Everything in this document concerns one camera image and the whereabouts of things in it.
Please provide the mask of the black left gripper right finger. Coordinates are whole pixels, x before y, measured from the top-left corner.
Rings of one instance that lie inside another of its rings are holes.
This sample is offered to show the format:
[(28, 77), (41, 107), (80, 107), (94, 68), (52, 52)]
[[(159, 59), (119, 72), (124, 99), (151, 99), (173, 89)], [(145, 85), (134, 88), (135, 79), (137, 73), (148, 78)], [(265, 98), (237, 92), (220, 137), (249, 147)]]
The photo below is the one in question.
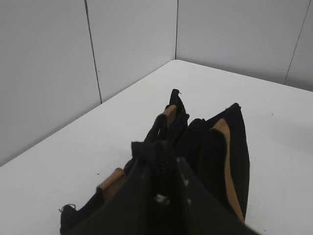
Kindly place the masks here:
[(207, 191), (184, 158), (176, 158), (179, 218), (187, 235), (256, 235)]

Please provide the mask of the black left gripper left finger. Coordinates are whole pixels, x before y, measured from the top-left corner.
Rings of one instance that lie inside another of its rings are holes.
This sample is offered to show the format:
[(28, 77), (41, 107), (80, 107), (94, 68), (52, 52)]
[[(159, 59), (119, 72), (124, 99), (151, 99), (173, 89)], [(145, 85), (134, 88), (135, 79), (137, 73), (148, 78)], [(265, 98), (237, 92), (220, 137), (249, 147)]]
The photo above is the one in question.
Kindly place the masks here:
[(152, 196), (154, 179), (161, 176), (161, 162), (154, 156), (136, 157), (135, 164), (117, 192), (104, 199), (102, 190), (80, 209), (65, 206), (67, 235), (159, 235), (161, 210)]

